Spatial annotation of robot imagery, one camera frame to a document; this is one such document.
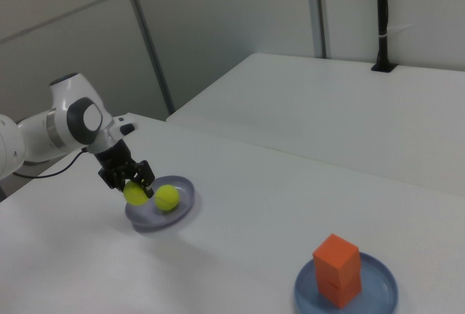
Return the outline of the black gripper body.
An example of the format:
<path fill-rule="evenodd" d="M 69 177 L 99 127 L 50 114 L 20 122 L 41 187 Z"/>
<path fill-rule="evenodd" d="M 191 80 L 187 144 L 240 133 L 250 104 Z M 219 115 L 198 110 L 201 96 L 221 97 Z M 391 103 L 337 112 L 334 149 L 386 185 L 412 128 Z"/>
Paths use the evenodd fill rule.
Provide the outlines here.
<path fill-rule="evenodd" d="M 111 148 L 96 153 L 94 156 L 104 171 L 114 170 L 134 161 L 131 151 L 124 140 L 119 140 Z"/>

